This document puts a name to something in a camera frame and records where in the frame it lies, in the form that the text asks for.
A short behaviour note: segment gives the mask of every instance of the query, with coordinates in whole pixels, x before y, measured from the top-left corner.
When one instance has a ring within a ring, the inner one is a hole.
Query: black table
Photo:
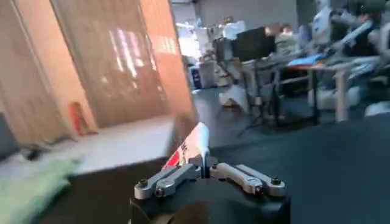
[[[390,115],[211,150],[286,181],[292,223],[388,223]],[[164,160],[75,177],[37,223],[127,223],[137,180]]]

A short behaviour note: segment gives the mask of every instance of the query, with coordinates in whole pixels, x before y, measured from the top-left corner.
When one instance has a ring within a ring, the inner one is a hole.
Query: green cloth
[[[70,185],[66,177],[76,166],[76,161],[54,161],[30,177],[0,181],[0,223],[30,223]]]

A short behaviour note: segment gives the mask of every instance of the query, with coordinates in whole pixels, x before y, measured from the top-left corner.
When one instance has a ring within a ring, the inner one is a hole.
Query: white floor
[[[174,119],[169,116],[123,124],[100,130],[98,135],[66,141],[39,161],[26,161],[21,155],[0,163],[0,179],[23,177],[42,169],[48,161],[82,159],[75,174],[95,172],[167,156],[174,139]]]

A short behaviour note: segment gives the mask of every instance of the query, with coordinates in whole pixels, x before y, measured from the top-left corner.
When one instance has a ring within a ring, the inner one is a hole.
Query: red and white object
[[[204,158],[209,153],[209,138],[210,131],[208,127],[202,122],[198,123],[182,145],[180,145],[168,162],[166,162],[164,168],[166,166],[182,166],[188,163],[190,158],[197,157],[198,155],[201,155],[204,161]]]

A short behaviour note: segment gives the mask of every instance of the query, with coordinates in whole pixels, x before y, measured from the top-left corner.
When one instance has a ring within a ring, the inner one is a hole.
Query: screw
[[[164,189],[162,189],[162,188],[157,188],[155,194],[156,194],[156,196],[159,197],[159,198],[162,197],[162,196],[164,196]]]
[[[255,187],[255,194],[260,195],[263,193],[263,189],[260,186]]]
[[[144,187],[146,187],[146,186],[147,186],[147,180],[145,180],[145,179],[142,179],[142,180],[139,181],[138,184],[137,184],[137,187],[139,187],[139,188],[144,188]]]
[[[279,180],[277,177],[274,177],[271,179],[271,184],[273,185],[280,185],[282,183],[281,180]]]

